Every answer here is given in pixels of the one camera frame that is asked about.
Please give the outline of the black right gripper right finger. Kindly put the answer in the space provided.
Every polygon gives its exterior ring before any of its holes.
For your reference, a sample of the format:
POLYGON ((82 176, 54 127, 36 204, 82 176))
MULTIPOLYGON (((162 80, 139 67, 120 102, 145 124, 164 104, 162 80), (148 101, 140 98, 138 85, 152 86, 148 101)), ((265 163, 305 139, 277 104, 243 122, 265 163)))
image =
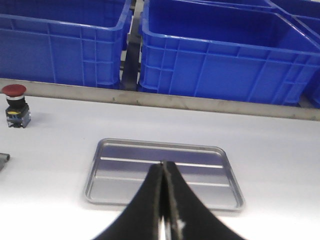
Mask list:
POLYGON ((242 240, 222 223, 188 186, 174 162, 163 163, 167 212, 164 215, 167 240, 242 240))

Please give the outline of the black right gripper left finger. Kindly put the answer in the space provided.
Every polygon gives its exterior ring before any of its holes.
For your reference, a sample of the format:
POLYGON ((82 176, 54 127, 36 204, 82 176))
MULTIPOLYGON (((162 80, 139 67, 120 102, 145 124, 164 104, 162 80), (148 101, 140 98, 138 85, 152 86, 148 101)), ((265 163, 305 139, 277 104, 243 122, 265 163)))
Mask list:
POLYGON ((161 218, 163 166, 153 164, 118 218, 96 240, 157 240, 161 218))

